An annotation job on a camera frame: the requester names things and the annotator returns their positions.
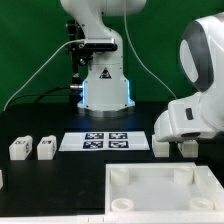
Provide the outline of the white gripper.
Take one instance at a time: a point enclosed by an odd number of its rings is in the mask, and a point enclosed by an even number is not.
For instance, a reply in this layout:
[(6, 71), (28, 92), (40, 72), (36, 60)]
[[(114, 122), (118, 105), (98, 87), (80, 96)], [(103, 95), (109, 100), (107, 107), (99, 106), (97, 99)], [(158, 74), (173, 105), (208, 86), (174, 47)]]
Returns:
[(196, 139), (213, 139), (224, 133), (224, 118), (206, 112), (212, 108), (202, 105), (202, 94), (171, 101), (168, 109), (156, 120), (154, 136), (158, 142), (183, 142)]

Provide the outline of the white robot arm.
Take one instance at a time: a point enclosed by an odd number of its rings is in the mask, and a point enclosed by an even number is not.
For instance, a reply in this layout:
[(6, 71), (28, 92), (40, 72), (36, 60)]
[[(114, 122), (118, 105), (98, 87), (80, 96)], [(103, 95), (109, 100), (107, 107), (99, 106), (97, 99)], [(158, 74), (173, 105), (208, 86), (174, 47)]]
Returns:
[[(84, 32), (81, 50), (88, 64), (79, 108), (95, 116), (134, 106), (123, 75), (123, 41), (104, 16), (140, 12), (147, 0), (60, 0)], [(158, 142), (212, 139), (224, 133), (224, 12), (191, 22), (180, 44), (180, 62), (197, 92), (173, 100), (156, 120)]]

